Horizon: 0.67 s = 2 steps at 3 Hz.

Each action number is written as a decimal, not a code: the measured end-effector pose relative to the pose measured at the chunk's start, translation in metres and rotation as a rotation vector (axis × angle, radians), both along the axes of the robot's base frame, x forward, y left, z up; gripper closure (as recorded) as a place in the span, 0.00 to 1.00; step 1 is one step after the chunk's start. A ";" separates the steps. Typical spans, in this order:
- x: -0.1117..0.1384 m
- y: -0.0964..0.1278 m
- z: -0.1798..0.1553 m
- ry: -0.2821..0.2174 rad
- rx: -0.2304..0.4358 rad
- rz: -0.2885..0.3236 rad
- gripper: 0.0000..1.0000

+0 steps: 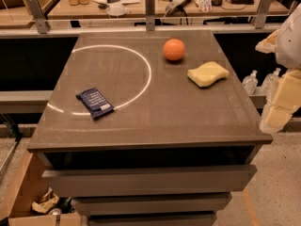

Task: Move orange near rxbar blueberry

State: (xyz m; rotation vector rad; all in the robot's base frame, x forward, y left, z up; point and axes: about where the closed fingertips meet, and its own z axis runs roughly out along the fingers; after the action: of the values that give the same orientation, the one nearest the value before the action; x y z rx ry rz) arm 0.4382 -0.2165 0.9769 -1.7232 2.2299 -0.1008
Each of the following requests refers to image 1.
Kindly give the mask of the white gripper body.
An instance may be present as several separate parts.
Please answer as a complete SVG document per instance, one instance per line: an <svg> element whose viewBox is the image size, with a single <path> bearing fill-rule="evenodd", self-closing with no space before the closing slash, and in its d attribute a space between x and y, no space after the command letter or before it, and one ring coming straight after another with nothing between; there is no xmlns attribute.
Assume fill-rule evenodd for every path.
<svg viewBox="0 0 301 226"><path fill-rule="evenodd" d="M287 69L301 68L301 4L281 25L275 53L278 64Z"/></svg>

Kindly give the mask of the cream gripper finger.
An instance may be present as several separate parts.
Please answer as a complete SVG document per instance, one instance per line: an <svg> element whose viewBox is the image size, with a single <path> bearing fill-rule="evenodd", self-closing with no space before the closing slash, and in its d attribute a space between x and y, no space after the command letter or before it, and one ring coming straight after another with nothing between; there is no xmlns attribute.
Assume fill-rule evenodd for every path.
<svg viewBox="0 0 301 226"><path fill-rule="evenodd" d="M279 30L275 30L267 38L260 41L256 46L255 50L265 54L274 53L276 47L276 40Z"/></svg>
<svg viewBox="0 0 301 226"><path fill-rule="evenodd" d="M290 69L271 85L261 114L261 131L274 134L282 130L300 107L301 71Z"/></svg>

